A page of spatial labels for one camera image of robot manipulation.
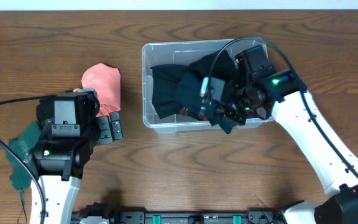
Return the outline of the black garment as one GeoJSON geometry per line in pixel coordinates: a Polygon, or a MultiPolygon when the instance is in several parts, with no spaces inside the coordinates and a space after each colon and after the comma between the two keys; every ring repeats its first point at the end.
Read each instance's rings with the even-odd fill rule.
{"type": "Polygon", "coordinates": [[[159,118],[167,118],[173,114],[179,114],[183,108],[175,99],[178,82],[186,71],[194,73],[203,81],[208,76],[215,56],[219,52],[206,55],[189,65],[164,64],[151,67],[154,79],[152,104],[159,118]]]}

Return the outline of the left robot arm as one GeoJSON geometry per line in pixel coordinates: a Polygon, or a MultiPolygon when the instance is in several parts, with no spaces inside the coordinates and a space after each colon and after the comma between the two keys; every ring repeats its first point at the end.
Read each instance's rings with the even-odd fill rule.
{"type": "Polygon", "coordinates": [[[39,101],[41,134],[29,152],[31,223],[70,223],[83,169],[96,146],[122,140],[119,113],[99,116],[97,93],[88,88],[39,101]]]}

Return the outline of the red black plaid shirt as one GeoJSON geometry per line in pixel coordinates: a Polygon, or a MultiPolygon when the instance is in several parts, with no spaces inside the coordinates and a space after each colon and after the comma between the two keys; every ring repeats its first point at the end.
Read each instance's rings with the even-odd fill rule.
{"type": "Polygon", "coordinates": [[[183,107],[179,111],[179,114],[183,115],[183,116],[189,116],[189,117],[194,118],[195,120],[198,120],[198,121],[208,121],[208,118],[205,115],[194,113],[186,107],[183,107]]]}

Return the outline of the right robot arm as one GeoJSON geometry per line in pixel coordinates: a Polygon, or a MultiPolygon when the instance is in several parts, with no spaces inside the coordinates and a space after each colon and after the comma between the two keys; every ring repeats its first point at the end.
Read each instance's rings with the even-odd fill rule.
{"type": "Polygon", "coordinates": [[[296,202],[277,215],[279,223],[358,223],[358,158],[325,120],[295,69],[277,72],[261,45],[238,53],[239,77],[226,82],[208,75],[200,95],[217,103],[217,114],[243,125],[265,111],[296,142],[316,172],[327,200],[296,202]]]}

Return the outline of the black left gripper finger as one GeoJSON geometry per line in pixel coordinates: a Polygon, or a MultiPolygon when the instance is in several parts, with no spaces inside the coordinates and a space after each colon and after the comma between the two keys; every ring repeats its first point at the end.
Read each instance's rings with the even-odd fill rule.
{"type": "Polygon", "coordinates": [[[100,138],[98,145],[111,144],[113,142],[111,132],[111,122],[108,116],[100,116],[96,118],[100,129],[100,138]]]}
{"type": "Polygon", "coordinates": [[[112,140],[119,141],[123,139],[122,126],[119,113],[111,112],[109,114],[111,120],[111,132],[112,132],[112,140]]]}

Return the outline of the dark navy garment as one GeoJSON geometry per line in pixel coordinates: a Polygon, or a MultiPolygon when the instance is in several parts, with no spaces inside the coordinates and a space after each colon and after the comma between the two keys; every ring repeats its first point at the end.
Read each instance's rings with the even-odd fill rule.
{"type": "Polygon", "coordinates": [[[213,102],[206,106],[201,105],[201,84],[202,81],[194,73],[186,71],[178,82],[175,99],[182,107],[186,107],[194,113],[205,115],[212,126],[218,124],[226,134],[230,134],[235,125],[215,112],[218,104],[213,102]]]}

